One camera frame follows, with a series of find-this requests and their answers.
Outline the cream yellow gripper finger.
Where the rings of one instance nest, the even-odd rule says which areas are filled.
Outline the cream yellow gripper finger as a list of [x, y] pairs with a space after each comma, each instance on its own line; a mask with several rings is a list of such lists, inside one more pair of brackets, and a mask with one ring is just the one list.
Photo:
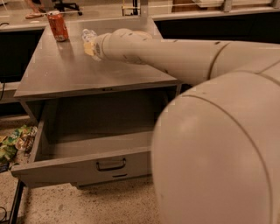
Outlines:
[[95, 47], [93, 42], [86, 42], [83, 45], [85, 54], [95, 56]]

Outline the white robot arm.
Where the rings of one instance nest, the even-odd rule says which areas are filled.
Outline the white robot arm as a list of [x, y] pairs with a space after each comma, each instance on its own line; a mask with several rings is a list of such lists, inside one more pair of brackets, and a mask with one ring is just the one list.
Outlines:
[[151, 166], [162, 224], [277, 224], [276, 44], [82, 33], [95, 60], [146, 64], [188, 85], [161, 113]]

